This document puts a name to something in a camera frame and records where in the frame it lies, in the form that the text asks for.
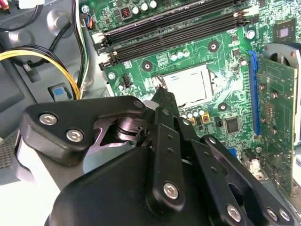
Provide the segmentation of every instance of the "motherboard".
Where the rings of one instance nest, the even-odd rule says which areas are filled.
[[[199,136],[214,135],[256,178],[272,179],[291,197],[300,143],[300,5],[87,0],[81,9],[112,95],[150,100],[166,88]],[[252,161],[260,167],[250,168]]]

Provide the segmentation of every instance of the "black wire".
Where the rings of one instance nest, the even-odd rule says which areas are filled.
[[[58,33],[58,35],[55,37],[55,39],[53,40],[49,51],[50,52],[54,52],[54,50],[56,49],[56,46],[58,44],[58,42],[60,41],[60,39],[63,37],[63,35],[67,32],[67,30],[71,27],[71,22],[68,22],[63,28],[62,30]],[[17,58],[11,58],[11,60],[14,62],[14,64],[18,65],[18,66],[23,66],[24,62],[17,59]],[[34,68],[34,67],[39,67],[41,65],[43,65],[44,63],[48,63],[47,60],[45,59],[41,59],[40,61],[36,62],[36,63],[28,63],[29,67]]]
[[[49,58],[51,58],[54,61],[56,61],[65,70],[67,70],[66,67],[63,65],[63,63],[61,62],[61,60],[53,52],[49,51],[45,47],[37,46],[37,45],[25,45],[25,46],[20,46],[20,47],[12,48],[10,50],[18,50],[18,49],[34,51],[34,52],[38,52],[38,53],[41,53],[43,55],[46,55]]]
[[[71,23],[72,23],[72,28],[73,28],[73,32],[76,38],[76,41],[79,45],[79,51],[80,51],[80,69],[79,69],[79,77],[77,79],[77,86],[78,88],[80,88],[83,79],[84,79],[84,65],[85,65],[85,51],[84,51],[84,47],[83,44],[80,40],[80,36],[79,36],[79,31],[77,30],[76,27],[76,4],[75,4],[75,0],[72,0],[72,13],[71,13]]]
[[[0,32],[15,32],[18,30],[21,30],[29,25],[31,25],[33,22],[36,21],[36,19],[40,16],[42,10],[43,10],[44,5],[37,5],[33,15],[31,16],[31,18],[29,19],[29,21],[27,21],[25,24],[23,24],[20,27],[16,27],[16,28],[0,28]]]

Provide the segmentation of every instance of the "red component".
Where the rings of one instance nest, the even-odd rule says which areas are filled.
[[[127,17],[131,16],[131,12],[130,12],[129,8],[123,8],[121,10],[121,14],[122,14],[123,18],[127,18]]]

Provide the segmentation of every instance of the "chip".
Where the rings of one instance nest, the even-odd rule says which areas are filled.
[[[226,130],[227,133],[235,133],[239,131],[238,118],[226,119]]]
[[[239,56],[240,52],[239,52],[239,49],[234,49],[232,50],[232,55],[235,57],[235,56]]]
[[[275,42],[295,41],[296,19],[275,24],[273,27],[273,37]]]
[[[202,115],[202,121],[203,121],[203,123],[210,122],[210,116],[208,114]]]
[[[187,119],[188,121],[190,121],[190,123],[195,126],[196,125],[196,120],[194,118],[191,119]]]

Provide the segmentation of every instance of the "integrated circuit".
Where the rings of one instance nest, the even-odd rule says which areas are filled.
[[[235,133],[239,131],[239,123],[237,117],[226,119],[226,131],[227,133]]]
[[[283,21],[273,27],[274,42],[295,41],[296,39],[296,19]]]

